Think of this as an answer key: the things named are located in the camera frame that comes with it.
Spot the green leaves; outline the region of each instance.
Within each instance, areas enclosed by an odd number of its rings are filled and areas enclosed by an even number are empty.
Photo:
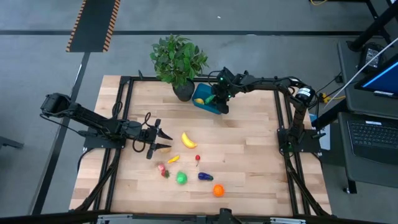
[[[207,66],[207,56],[187,38],[170,35],[152,44],[150,59],[154,63],[157,78],[174,87],[185,85]]]

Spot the green ball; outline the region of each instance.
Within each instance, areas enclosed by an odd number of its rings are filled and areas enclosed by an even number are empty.
[[[187,175],[184,174],[183,172],[179,171],[177,173],[177,183],[180,185],[187,183]]]

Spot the blue screen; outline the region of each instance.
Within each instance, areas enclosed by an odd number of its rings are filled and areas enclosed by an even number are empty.
[[[398,62],[372,78],[362,87],[398,94]]]

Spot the potted plant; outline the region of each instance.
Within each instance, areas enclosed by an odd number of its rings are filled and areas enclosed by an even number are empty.
[[[154,51],[150,59],[155,65],[157,78],[171,83],[173,91],[181,101],[188,101],[195,90],[192,80],[207,66],[207,56],[198,46],[187,42],[188,38],[170,35],[152,44]]]

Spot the white cable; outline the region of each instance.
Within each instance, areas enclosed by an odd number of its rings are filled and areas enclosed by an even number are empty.
[[[368,66],[375,58],[377,58],[380,54],[382,54],[385,50],[387,50],[393,43],[395,43],[398,40],[398,38],[396,38],[393,42],[391,42],[391,44],[387,45],[387,47],[384,47],[376,56],[374,56],[368,63],[366,63],[366,65],[364,65],[361,69],[358,70],[358,72],[354,75],[353,78],[351,78],[342,88],[341,90],[339,90],[332,98],[331,100],[329,100],[329,102],[325,105],[325,107],[323,109],[325,109],[329,103],[336,98],[337,95],[339,95],[339,93],[341,93],[341,91],[343,91],[353,80],[354,78],[359,75],[362,70],[364,70],[364,68],[366,68],[366,66]]]

